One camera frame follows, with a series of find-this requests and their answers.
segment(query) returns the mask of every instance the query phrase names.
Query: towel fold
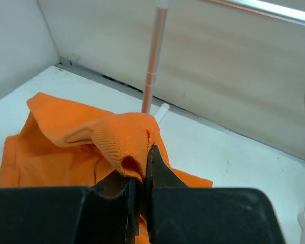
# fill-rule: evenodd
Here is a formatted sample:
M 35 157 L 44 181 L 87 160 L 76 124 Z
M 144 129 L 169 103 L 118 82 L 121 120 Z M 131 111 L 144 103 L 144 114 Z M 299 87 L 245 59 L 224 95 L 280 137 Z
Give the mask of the towel fold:
M 5 141 L 0 187 L 92 186 L 115 169 L 143 182 L 153 145 L 170 167 L 158 124 L 149 114 L 114 114 L 44 93 L 27 104 L 25 126 Z M 172 171 L 188 186 L 212 186 L 212 181 Z M 145 222 L 140 223 L 145 232 Z M 147 243 L 147 238 L 136 242 Z

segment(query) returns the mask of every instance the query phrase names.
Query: white plastic clip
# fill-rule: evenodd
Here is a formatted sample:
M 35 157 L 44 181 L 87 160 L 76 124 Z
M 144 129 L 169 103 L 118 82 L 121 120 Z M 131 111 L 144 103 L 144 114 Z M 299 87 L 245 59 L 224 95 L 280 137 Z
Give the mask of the white plastic clip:
M 157 0 L 156 6 L 160 9 L 168 9 L 171 5 L 171 0 Z
M 165 117 L 168 110 L 169 110 L 169 105 L 167 103 L 163 103 L 155 113 L 154 118 L 159 125 L 163 120 L 163 118 Z

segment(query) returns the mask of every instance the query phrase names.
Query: wall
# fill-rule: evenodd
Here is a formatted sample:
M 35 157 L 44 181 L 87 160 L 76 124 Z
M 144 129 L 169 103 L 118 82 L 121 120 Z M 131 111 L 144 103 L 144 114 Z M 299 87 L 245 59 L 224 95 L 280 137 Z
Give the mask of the wall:
M 39 3 L 62 57 L 144 88 L 155 1 Z M 165 30 L 157 97 L 305 159 L 305 26 L 176 0 Z
M 0 0 L 0 98 L 58 60 L 36 0 Z

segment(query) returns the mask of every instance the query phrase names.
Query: metal rod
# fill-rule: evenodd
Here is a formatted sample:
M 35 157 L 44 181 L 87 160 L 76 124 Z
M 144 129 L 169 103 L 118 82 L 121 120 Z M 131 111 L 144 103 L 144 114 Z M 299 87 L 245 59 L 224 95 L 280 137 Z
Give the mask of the metal rod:
M 154 33 L 150 48 L 150 57 L 147 70 L 146 87 L 143 94 L 141 112 L 150 113 L 151 101 L 153 98 L 153 88 L 155 85 L 159 54 L 161 52 L 164 28 L 166 23 L 167 9 L 156 8 Z
M 202 0 L 202 1 L 243 9 L 257 14 L 266 15 L 275 19 L 280 19 L 305 26 L 305 11 L 298 9 L 288 8 L 260 0 Z

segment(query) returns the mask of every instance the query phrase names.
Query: orange cloth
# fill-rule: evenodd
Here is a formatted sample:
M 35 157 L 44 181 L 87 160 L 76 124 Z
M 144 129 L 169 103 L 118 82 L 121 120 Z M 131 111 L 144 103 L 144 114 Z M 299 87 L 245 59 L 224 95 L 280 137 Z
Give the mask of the orange cloth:
M 43 93 L 27 104 L 25 126 L 5 141 L 0 187 L 92 186 L 115 169 L 142 182 L 153 145 L 170 167 L 158 124 L 149 114 L 114 114 Z M 212 186 L 212 181 L 172 170 L 191 187 Z M 146 232 L 144 221 L 140 227 Z M 147 240 L 140 236 L 136 242 Z

